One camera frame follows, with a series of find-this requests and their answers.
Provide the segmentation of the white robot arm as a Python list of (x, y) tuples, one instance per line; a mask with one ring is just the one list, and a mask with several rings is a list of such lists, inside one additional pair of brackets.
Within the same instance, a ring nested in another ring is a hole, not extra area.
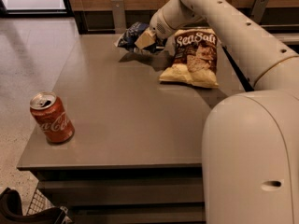
[(166, 39), (199, 19), (254, 89), (206, 119), (206, 224), (299, 224), (299, 55), (226, 0), (170, 0), (149, 27)]

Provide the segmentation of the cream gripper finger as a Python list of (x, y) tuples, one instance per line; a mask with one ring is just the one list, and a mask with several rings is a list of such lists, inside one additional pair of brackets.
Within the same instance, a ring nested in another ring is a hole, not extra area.
[(136, 40), (135, 45), (139, 49), (144, 49), (146, 47), (153, 45), (155, 41), (156, 41), (156, 34), (153, 31), (151, 31), (150, 28), (147, 28)]

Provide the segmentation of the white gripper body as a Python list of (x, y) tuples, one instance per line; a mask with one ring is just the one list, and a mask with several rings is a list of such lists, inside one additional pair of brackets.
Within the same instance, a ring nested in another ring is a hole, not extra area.
[(175, 32), (175, 30), (167, 24), (161, 8), (152, 16), (149, 22), (149, 28), (161, 40), (167, 39)]

